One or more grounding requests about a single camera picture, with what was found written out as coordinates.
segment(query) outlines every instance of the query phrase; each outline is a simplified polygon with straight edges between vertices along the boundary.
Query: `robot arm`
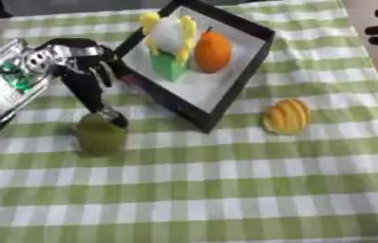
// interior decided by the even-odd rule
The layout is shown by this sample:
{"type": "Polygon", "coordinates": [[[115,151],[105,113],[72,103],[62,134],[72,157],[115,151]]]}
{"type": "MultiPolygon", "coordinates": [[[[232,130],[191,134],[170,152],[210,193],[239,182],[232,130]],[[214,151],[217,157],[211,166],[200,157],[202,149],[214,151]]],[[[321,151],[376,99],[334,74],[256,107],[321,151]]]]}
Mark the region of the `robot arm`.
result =
{"type": "Polygon", "coordinates": [[[88,39],[53,39],[36,48],[14,40],[0,48],[0,127],[59,77],[91,113],[126,128],[124,115],[102,97],[103,86],[111,86],[108,73],[119,78],[121,67],[112,50],[88,39]]]}

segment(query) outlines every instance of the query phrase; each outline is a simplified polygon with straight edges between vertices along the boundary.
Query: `orange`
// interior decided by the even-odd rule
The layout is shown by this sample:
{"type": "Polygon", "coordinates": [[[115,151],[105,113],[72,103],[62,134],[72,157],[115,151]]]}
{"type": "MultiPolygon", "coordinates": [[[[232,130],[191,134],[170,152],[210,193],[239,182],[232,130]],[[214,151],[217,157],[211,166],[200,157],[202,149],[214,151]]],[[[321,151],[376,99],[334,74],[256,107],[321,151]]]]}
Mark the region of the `orange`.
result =
{"type": "Polygon", "coordinates": [[[202,33],[195,47],[195,60],[202,71],[212,73],[225,67],[232,54],[229,40],[210,29],[202,33]]]}

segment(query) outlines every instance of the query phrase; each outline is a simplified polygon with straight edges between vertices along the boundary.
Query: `table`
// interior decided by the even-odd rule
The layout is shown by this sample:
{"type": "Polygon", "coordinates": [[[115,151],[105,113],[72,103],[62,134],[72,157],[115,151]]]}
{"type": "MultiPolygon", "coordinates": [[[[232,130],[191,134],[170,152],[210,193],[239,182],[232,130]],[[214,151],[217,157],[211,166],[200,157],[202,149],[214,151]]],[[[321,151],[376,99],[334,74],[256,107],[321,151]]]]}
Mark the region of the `table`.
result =
{"type": "MultiPolygon", "coordinates": [[[[378,242],[378,74],[342,3],[226,9],[276,40],[217,129],[202,135],[116,82],[126,149],[87,158],[68,131],[85,111],[53,84],[0,133],[0,242],[378,242]],[[312,109],[308,129],[264,132],[258,112],[293,97],[312,109]]],[[[3,36],[115,46],[140,12],[18,18],[3,36]]]]}

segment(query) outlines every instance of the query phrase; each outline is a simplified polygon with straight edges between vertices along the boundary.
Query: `green toy cube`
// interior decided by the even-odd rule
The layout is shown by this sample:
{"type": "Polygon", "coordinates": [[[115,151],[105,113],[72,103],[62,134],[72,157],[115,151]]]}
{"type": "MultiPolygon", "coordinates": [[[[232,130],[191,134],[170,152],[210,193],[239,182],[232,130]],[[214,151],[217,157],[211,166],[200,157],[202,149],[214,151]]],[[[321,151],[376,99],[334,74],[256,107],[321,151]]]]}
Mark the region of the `green toy cube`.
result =
{"type": "Polygon", "coordinates": [[[160,54],[150,53],[150,56],[154,70],[169,81],[175,81],[187,69],[187,62],[184,66],[180,66],[173,54],[160,51],[160,54]]]}

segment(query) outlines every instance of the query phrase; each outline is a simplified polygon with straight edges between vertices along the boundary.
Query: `white plush toy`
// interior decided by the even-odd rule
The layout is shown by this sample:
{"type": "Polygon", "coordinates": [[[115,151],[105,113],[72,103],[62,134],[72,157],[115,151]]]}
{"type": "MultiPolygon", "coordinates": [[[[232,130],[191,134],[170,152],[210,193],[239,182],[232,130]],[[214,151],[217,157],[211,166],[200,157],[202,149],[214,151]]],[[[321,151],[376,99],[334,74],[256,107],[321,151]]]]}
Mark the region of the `white plush toy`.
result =
{"type": "Polygon", "coordinates": [[[180,66],[187,62],[197,32],[197,24],[190,16],[160,18],[156,12],[147,12],[141,16],[141,22],[143,34],[147,35],[146,44],[154,55],[160,49],[175,54],[180,66]]]}

